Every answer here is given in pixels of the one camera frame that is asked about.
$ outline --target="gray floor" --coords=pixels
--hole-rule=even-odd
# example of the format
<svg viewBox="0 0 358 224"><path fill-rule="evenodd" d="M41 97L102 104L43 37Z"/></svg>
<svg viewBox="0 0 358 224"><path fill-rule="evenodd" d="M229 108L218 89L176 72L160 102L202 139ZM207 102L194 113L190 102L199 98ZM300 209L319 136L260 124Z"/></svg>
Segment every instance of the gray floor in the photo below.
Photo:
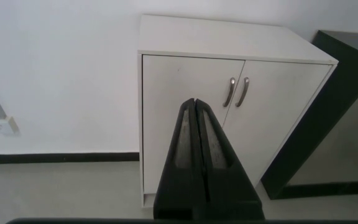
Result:
<svg viewBox="0 0 358 224"><path fill-rule="evenodd" d="M19 217L152 218L138 162L0 165L0 224ZM358 195L271 201L267 219L358 219Z"/></svg>

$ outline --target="white cabinet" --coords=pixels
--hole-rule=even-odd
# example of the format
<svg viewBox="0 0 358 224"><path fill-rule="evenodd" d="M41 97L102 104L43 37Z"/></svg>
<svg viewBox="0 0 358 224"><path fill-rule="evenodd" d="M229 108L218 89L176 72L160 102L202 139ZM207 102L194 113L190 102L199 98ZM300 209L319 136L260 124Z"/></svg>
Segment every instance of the white cabinet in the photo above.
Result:
<svg viewBox="0 0 358 224"><path fill-rule="evenodd" d="M330 68L246 61L223 130L254 187Z"/></svg>
<svg viewBox="0 0 358 224"><path fill-rule="evenodd" d="M142 16L138 54L146 207L184 101L210 105L256 185L337 64L284 27L160 16Z"/></svg>
<svg viewBox="0 0 358 224"><path fill-rule="evenodd" d="M143 56L144 192L156 193L180 105L199 98L208 102L223 125L230 79L244 61L210 58Z"/></svg>

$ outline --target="metal handle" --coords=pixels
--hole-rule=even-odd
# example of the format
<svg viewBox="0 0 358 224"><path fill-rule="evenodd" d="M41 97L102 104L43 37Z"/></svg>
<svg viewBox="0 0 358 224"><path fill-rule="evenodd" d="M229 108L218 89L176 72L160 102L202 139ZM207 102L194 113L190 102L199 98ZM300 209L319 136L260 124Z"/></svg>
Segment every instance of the metal handle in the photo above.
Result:
<svg viewBox="0 0 358 224"><path fill-rule="evenodd" d="M235 85L236 85L236 79L231 77L229 95L227 96L226 102L223 103L223 107L227 107L229 105L231 96L233 95L233 92L234 92Z"/></svg>
<svg viewBox="0 0 358 224"><path fill-rule="evenodd" d="M244 89L242 91L242 95L240 97L239 102L236 103L236 107L240 107L242 102L244 101L244 98L246 97L246 94L247 94L248 86L249 86L249 78L245 77L244 78Z"/></svg>

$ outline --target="electrical outlet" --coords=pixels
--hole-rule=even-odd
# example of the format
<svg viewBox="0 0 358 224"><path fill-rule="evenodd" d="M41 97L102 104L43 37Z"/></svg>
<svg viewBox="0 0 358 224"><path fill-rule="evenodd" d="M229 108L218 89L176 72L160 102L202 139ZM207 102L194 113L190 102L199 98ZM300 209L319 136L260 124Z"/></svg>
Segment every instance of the electrical outlet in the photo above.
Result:
<svg viewBox="0 0 358 224"><path fill-rule="evenodd" d="M13 117L7 116L5 119L0 119L0 134L14 135L19 131Z"/></svg>

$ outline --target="black cabinet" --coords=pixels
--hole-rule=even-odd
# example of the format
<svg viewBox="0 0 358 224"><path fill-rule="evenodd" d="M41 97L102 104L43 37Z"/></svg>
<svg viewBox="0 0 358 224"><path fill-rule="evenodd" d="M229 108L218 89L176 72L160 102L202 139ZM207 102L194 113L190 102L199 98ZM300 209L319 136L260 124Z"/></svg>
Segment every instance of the black cabinet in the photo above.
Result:
<svg viewBox="0 0 358 224"><path fill-rule="evenodd" d="M262 178L271 199L358 194L358 34L319 31L339 60Z"/></svg>

